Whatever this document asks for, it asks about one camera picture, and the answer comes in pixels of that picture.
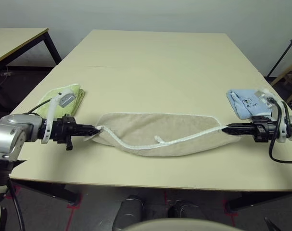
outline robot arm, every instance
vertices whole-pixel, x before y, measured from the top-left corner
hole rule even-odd
[[[278,160],[273,157],[272,150],[275,141],[285,142],[288,138],[292,141],[292,116],[289,116],[288,107],[285,102],[280,102],[268,91],[258,91],[256,96],[268,107],[273,107],[272,117],[253,116],[251,123],[229,124],[222,129],[230,135],[252,135],[255,142],[270,142],[269,156],[272,160],[292,164],[292,161]]]
[[[38,115],[8,115],[0,120],[0,201],[7,192],[9,174],[20,164],[17,160],[24,142],[35,142],[45,137],[47,120]],[[98,133],[92,125],[76,124],[74,117],[65,115],[52,122],[49,139],[65,143],[72,150],[72,136],[92,136]]]

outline beige towel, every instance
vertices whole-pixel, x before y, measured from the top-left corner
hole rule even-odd
[[[90,139],[142,156],[180,156],[240,139],[222,132],[224,127],[211,116],[110,113],[100,118],[101,132]]]

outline yellow towel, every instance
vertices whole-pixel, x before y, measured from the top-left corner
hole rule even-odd
[[[62,92],[64,89],[69,88],[73,91],[74,95],[76,96],[76,99],[68,104],[65,108],[62,108],[61,106],[57,106],[54,118],[61,118],[64,114],[70,114],[71,116],[74,116],[80,103],[82,102],[85,92],[83,89],[80,88],[79,84],[71,84],[66,87],[62,88],[56,88],[53,90],[50,90],[48,93],[45,94],[45,96],[39,101],[38,104],[55,97],[59,92]],[[35,112],[39,114],[42,118],[46,118],[48,110],[49,110],[50,102],[42,105],[39,107]]]

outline black cable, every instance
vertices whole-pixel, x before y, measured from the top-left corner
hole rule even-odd
[[[278,134],[278,131],[279,131],[279,125],[280,125],[280,122],[281,122],[281,108],[279,106],[279,104],[273,99],[273,98],[270,98],[269,99],[270,103],[274,104],[276,107],[277,107],[277,111],[278,111],[278,118],[277,118],[277,122],[276,122],[276,126],[275,126],[275,130],[274,130],[274,133],[273,133],[273,136],[272,136],[272,140],[271,140],[271,143],[270,143],[270,146],[269,146],[269,156],[272,160],[276,161],[276,162],[279,162],[279,163],[284,163],[284,164],[292,164],[292,161],[290,160],[278,160],[278,159],[275,159],[272,155],[272,151],[273,151],[273,147],[274,147],[274,144],[275,144],[275,140],[276,140],[276,137],[277,137],[277,134]]]
[[[26,112],[26,113],[23,113],[23,114],[26,114],[26,115],[27,115],[27,114],[30,114],[30,113],[32,113],[33,111],[35,111],[37,108],[39,108],[39,107],[41,107],[42,105],[48,103],[49,101],[51,101],[51,99],[46,100],[46,101],[40,103],[39,105],[35,106],[35,107],[34,107],[33,109],[31,109],[30,111],[28,111],[28,112]]]
[[[14,188],[13,188],[13,185],[12,185],[12,182],[11,182],[10,178],[8,178],[7,187],[9,189],[9,192],[11,194],[11,197],[12,197],[12,200],[13,200],[13,203],[14,203],[14,207],[15,207],[15,210],[16,210],[17,218],[18,218],[19,224],[20,224],[20,230],[21,231],[25,231],[25,224],[24,224],[21,208],[20,208],[19,202],[17,201],[16,195],[15,195],[15,191],[14,191]]]
[[[272,74],[272,72],[275,70],[275,68],[278,66],[278,64],[281,62],[281,60],[283,59],[283,57],[287,54],[287,52],[289,51],[289,49],[292,47],[292,39],[290,41],[289,46],[287,47],[287,49],[284,51],[284,53],[281,55],[281,57],[278,59],[278,61],[275,63],[274,67],[270,70],[269,74],[267,75],[266,78],[269,78],[270,75]]]
[[[287,138],[292,136],[292,123],[290,122],[290,116],[287,104],[284,101],[281,101],[282,105],[284,105],[285,108],[285,114],[286,114],[286,130],[287,130]]]

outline black wire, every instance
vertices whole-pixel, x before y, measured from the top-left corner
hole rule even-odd
[[[274,130],[274,133],[273,133],[273,136],[272,136],[272,140],[271,140],[271,143],[270,143],[270,146],[269,146],[269,156],[270,156],[270,158],[272,160],[274,160],[276,162],[284,163],[284,164],[292,164],[292,161],[278,160],[278,159],[274,158],[273,155],[272,155],[273,147],[274,147],[275,140],[276,140],[276,137],[277,137],[277,134],[278,134],[278,131],[279,131],[279,125],[280,125],[280,122],[281,122],[281,108],[280,108],[279,104],[273,98],[270,98],[269,101],[270,101],[270,103],[273,103],[277,107],[277,111],[278,111],[278,118],[277,118],[275,130]]]
[[[11,194],[11,197],[12,197],[12,200],[13,200],[13,203],[14,203],[14,207],[15,207],[15,210],[16,210],[17,218],[18,218],[19,224],[20,224],[20,230],[21,231],[25,231],[25,224],[24,224],[21,208],[20,208],[19,202],[17,201],[16,195],[15,195],[15,191],[14,191],[14,188],[13,188],[13,185],[12,185],[12,182],[11,182],[10,178],[8,178],[7,187],[9,189],[9,192]]]
[[[289,138],[290,136],[292,136],[292,123],[290,122],[290,116],[289,116],[287,104],[284,101],[281,101],[281,103],[284,105],[284,108],[285,108],[287,138]]]
[[[27,114],[32,113],[32,112],[35,111],[37,108],[39,108],[39,107],[41,107],[42,105],[48,103],[49,101],[51,101],[51,99],[46,100],[46,101],[40,103],[39,105],[35,106],[33,109],[31,109],[30,111],[28,111],[28,112],[26,112],[26,113],[24,113],[24,114],[27,115]]]

